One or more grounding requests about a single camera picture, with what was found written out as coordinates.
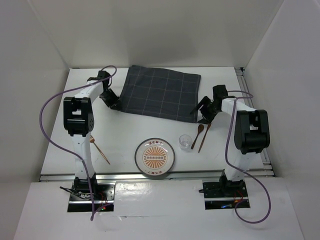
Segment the copper knife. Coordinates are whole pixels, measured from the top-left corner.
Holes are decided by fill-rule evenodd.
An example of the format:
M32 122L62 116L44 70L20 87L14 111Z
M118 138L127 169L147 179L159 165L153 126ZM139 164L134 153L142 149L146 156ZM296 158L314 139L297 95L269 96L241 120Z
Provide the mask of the copper knife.
M199 146L198 153L200 153L200 151L201 151L201 149L202 149L202 147L203 147L203 145L204 145L204 142L205 142L205 140L206 140L207 133L208 133L209 129L211 128L211 126L212 126L212 123L209 123L209 124L207 125L207 127L206 127L206 131L205 131L205 134L204 134L204 136L203 136L203 138L202 138L201 144L200 144L200 146Z

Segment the brown wooden spoon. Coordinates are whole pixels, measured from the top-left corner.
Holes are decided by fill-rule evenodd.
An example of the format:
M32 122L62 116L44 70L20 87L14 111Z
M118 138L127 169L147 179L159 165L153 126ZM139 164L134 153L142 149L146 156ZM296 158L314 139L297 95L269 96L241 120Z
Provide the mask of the brown wooden spoon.
M195 145L196 145L196 142L197 142L197 139L198 139L200 133L204 130L204 128L205 128L205 127L204 127L203 124L199 124L199 125L198 125L198 127L197 127L197 135L196 135L196 137L195 137L195 139L194 139L194 141L193 141L193 143L192 143L192 145L191 145L191 149L192 149L192 150L194 149L194 147L195 147Z

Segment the dark grey checked cloth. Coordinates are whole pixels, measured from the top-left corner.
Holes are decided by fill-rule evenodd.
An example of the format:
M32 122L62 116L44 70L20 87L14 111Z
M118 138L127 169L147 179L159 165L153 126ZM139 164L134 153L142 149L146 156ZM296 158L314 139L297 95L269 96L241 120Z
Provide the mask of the dark grey checked cloth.
M132 65L120 94L123 113L196 123L202 76L166 68Z

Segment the clear drinking glass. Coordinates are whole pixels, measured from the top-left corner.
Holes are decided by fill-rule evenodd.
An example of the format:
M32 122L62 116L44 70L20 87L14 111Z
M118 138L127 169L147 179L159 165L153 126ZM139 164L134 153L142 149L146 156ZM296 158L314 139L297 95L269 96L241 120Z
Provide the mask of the clear drinking glass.
M179 137L179 146L180 149L183 151L189 151L191 149L191 145L192 145L192 138L187 135L187 134L183 134Z

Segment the copper fork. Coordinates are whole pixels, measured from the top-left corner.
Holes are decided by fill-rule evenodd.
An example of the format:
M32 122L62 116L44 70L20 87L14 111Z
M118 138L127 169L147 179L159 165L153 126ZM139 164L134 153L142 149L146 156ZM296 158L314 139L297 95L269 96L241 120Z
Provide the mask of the copper fork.
M111 163L109 162L109 160L107 159L105 154L102 152L102 150L99 148L99 146L96 144L96 140L92 135L90 135L89 141L90 141L91 144L93 144L95 146L95 148L100 153L100 155L103 157L103 159L110 165Z

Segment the orange patterned plate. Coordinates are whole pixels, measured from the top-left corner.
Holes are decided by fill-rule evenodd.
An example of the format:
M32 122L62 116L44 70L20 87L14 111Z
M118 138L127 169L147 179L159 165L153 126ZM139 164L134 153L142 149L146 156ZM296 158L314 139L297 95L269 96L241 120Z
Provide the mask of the orange patterned plate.
M162 138L149 138L135 150L136 167L149 177L167 174L175 164L176 154L169 142Z

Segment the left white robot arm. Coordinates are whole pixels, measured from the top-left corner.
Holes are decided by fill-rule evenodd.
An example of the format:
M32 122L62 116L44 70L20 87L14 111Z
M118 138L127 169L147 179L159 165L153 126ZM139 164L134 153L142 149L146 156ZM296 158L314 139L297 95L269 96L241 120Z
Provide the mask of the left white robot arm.
M73 188L88 200L99 193L90 147L90 136L95 125L92 103L100 98L108 108L116 111L122 109L120 98L110 88L111 78L110 73L99 70L96 77L87 80L88 86L63 100L63 126L71 137L76 154Z

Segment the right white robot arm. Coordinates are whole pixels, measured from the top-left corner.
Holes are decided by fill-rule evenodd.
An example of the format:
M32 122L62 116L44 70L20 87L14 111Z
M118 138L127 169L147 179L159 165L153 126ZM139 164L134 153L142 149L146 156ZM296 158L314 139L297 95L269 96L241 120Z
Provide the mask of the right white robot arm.
M198 123L207 125L219 113L231 116L224 154L226 167L218 184L220 194L229 197L243 188L245 172L252 160L270 145L268 113L240 101L251 98L250 94L232 96L225 85L213 86L212 91L213 99L203 97L190 113L200 111L202 119Z

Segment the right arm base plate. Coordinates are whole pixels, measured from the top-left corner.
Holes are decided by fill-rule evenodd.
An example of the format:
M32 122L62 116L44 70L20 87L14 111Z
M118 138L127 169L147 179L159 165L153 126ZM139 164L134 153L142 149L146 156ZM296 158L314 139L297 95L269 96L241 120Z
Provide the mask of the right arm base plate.
M251 207L244 181L228 187L222 182L203 182L198 192L203 194L206 210L234 209L238 203L239 209Z

